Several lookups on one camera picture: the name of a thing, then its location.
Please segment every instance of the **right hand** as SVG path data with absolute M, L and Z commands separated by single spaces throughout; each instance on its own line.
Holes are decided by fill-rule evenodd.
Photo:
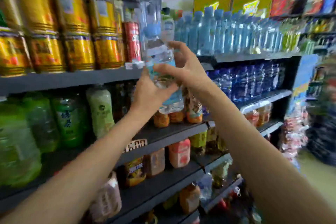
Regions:
M 179 50 L 179 52 L 174 53 L 176 67 L 168 64 L 157 64 L 153 67 L 154 71 L 173 76 L 194 94 L 203 90 L 208 83 L 211 83 L 197 56 L 191 52 L 185 43 L 170 41 L 168 44 L 169 47 Z

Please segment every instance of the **black cap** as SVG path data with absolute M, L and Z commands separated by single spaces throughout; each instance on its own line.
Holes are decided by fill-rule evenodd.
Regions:
M 169 9 L 169 7 L 163 7 L 162 11 L 163 11 L 164 15 L 169 15 L 170 9 Z

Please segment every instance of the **left arm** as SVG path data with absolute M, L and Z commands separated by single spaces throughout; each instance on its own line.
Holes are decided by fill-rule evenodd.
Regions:
M 143 73 L 128 114 L 106 136 L 19 204 L 0 224 L 78 223 L 99 188 L 107 181 L 126 145 L 176 90 L 176 84 L 164 90 L 158 89 Z

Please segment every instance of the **forearm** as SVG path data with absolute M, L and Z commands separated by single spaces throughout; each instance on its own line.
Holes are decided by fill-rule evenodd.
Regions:
M 127 143 L 149 118 L 150 115 L 130 110 L 106 136 L 39 187 L 1 224 L 78 223 L 98 189 L 107 181 Z
M 267 223 L 335 223 L 324 199 L 213 83 L 199 96 L 211 111 Z

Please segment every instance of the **red can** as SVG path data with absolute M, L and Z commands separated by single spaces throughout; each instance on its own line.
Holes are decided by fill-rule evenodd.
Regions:
M 123 22 L 126 62 L 141 61 L 139 26 L 135 22 Z

